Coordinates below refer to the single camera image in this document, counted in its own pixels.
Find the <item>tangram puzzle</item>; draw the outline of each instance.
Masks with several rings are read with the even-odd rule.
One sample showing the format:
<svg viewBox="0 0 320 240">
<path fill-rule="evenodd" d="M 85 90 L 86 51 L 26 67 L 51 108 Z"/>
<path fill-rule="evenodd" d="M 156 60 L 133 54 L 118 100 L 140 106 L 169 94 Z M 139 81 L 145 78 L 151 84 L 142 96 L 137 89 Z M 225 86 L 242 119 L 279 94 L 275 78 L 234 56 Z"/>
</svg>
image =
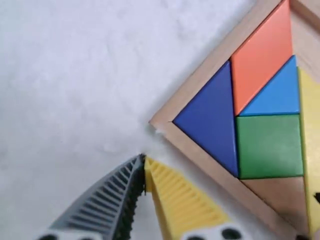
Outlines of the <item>tangram puzzle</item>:
<svg viewBox="0 0 320 240">
<path fill-rule="evenodd" d="M 292 5 L 258 1 L 150 121 L 282 239 L 320 228 L 320 84 L 297 66 Z"/>
</svg>

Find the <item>wooden frame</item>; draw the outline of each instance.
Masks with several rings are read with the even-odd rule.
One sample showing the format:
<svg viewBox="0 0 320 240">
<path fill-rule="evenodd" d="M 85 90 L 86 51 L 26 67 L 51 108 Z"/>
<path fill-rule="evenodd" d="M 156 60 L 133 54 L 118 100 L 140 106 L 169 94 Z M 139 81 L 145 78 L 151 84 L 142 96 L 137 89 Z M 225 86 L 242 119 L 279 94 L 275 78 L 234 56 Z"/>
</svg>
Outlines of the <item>wooden frame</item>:
<svg viewBox="0 0 320 240">
<path fill-rule="evenodd" d="M 320 61 L 318 60 L 320 53 L 320 5 L 317 1 L 291 0 L 290 4 L 293 51 L 297 56 L 298 65 L 316 79 L 320 79 Z M 295 239 L 299 232 L 293 226 L 239 179 L 225 170 L 173 123 L 179 112 L 280 2 L 281 0 L 257 0 L 257 3 L 242 21 L 222 40 L 217 48 L 210 52 L 202 64 L 149 122 L 202 171 L 261 219 L 273 232 L 281 236 L 282 239 Z M 316 49 L 306 48 L 306 44 L 313 44 Z"/>
</svg>

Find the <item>wooden triangle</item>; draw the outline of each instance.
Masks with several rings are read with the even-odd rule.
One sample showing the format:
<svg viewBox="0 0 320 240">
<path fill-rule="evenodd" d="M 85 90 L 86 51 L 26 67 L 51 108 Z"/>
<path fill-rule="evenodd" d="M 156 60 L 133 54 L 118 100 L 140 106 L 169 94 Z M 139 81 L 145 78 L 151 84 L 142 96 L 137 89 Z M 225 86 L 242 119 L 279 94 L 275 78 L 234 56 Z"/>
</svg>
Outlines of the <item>wooden triangle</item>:
<svg viewBox="0 0 320 240">
<path fill-rule="evenodd" d="M 242 182 L 297 230 L 308 234 L 303 177 L 248 179 Z"/>
</svg>

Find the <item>black screw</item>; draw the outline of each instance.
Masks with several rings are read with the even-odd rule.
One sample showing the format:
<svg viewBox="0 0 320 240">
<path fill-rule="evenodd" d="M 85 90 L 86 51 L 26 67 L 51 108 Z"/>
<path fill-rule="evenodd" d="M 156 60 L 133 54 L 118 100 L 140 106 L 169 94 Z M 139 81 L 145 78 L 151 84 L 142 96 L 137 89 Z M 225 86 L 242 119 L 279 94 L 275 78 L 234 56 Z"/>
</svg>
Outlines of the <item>black screw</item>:
<svg viewBox="0 0 320 240">
<path fill-rule="evenodd" d="M 206 239 L 200 236 L 190 236 L 187 238 L 187 240 L 206 240 Z"/>
<path fill-rule="evenodd" d="M 42 236 L 38 240 L 58 240 L 58 237 L 54 234 L 48 234 L 48 235 Z"/>
<path fill-rule="evenodd" d="M 233 228 L 226 228 L 222 231 L 222 237 L 226 240 L 239 240 L 241 239 L 241 233 Z"/>
</svg>

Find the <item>light blue triangle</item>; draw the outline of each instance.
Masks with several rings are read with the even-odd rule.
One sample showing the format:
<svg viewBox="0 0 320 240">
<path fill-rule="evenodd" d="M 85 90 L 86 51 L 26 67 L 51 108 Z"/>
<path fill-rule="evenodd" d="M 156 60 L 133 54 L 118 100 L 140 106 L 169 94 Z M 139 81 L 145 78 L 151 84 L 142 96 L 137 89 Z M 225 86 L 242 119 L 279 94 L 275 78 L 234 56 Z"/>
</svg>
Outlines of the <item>light blue triangle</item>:
<svg viewBox="0 0 320 240">
<path fill-rule="evenodd" d="M 292 56 L 239 114 L 240 116 L 298 114 L 299 82 Z"/>
</svg>

